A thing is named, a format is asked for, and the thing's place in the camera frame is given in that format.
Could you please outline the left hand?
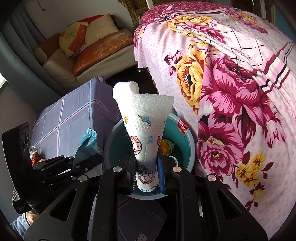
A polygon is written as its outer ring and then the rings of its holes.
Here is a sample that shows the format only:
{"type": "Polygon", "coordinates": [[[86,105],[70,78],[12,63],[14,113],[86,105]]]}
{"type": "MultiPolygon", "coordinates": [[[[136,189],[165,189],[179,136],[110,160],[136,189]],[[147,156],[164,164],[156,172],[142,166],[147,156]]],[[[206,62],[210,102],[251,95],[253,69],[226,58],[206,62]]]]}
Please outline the left hand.
{"type": "Polygon", "coordinates": [[[33,211],[29,211],[25,213],[25,218],[26,218],[26,222],[28,223],[28,226],[31,226],[38,217],[39,217],[39,214],[36,214],[33,211]]]}

